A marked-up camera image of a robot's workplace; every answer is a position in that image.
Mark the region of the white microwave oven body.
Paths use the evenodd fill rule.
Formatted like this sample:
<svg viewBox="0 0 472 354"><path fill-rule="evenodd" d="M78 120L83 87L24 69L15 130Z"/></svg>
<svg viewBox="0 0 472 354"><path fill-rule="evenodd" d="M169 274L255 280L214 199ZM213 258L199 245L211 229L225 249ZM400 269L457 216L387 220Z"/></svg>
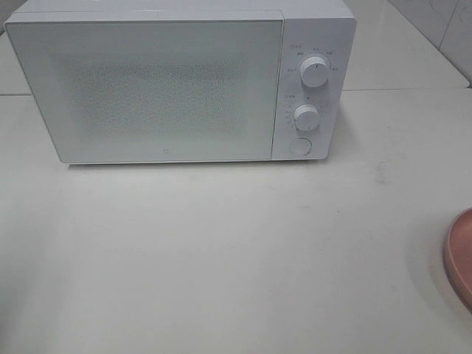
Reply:
<svg viewBox="0 0 472 354"><path fill-rule="evenodd" d="M191 21L281 21L280 59L277 79L276 108L271 157L264 160L232 160L205 162L250 162L324 159L329 151L339 98L355 34L356 21L348 11L301 13L293 16L281 10L129 10L22 12L12 15L5 24L29 23L95 23L95 22L191 22ZM328 81L318 88L308 88L299 76L300 62L313 53L330 61ZM315 105L321 122L315 130L299 131L294 124L294 111L301 105ZM311 141L306 156L289 150L297 138ZM91 163L147 164L190 162Z"/></svg>

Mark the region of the upper white power knob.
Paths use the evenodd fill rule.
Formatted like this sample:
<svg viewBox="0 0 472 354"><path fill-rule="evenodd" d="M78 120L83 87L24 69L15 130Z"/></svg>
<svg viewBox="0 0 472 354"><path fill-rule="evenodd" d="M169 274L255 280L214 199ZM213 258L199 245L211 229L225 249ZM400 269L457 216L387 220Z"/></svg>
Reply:
<svg viewBox="0 0 472 354"><path fill-rule="evenodd" d="M308 88L323 86L330 76L330 61L320 53L313 53L300 62L299 76Z"/></svg>

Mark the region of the round white door button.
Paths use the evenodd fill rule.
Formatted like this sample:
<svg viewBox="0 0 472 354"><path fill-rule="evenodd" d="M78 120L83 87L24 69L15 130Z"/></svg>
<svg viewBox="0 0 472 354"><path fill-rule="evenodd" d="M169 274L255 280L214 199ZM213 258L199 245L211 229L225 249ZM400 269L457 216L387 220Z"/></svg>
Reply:
<svg viewBox="0 0 472 354"><path fill-rule="evenodd" d="M306 138L297 138L289 145L289 150L296 156L306 156L310 153L312 148L311 141Z"/></svg>

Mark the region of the pink round plate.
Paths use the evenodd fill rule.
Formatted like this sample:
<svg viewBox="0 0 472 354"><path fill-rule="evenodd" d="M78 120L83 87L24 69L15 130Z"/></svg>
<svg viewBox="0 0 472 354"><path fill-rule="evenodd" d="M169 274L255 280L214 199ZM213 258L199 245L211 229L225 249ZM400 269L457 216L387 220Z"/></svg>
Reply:
<svg viewBox="0 0 472 354"><path fill-rule="evenodd" d="M471 209L458 214L450 225L443 261L452 288L471 310Z"/></svg>

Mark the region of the white timer knob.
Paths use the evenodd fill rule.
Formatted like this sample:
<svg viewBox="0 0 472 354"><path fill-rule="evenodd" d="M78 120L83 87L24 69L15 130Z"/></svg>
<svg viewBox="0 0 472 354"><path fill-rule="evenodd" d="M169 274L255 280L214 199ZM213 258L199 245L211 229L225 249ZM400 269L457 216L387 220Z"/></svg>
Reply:
<svg viewBox="0 0 472 354"><path fill-rule="evenodd" d="M294 111L294 124L299 131L312 131L318 128L321 115L315 105L301 105Z"/></svg>

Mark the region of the white microwave door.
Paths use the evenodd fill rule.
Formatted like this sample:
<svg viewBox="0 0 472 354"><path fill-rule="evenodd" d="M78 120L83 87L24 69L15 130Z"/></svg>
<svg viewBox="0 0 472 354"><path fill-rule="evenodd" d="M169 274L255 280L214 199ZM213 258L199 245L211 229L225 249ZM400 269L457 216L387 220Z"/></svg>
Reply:
<svg viewBox="0 0 472 354"><path fill-rule="evenodd" d="M68 164L271 157L281 21L8 24Z"/></svg>

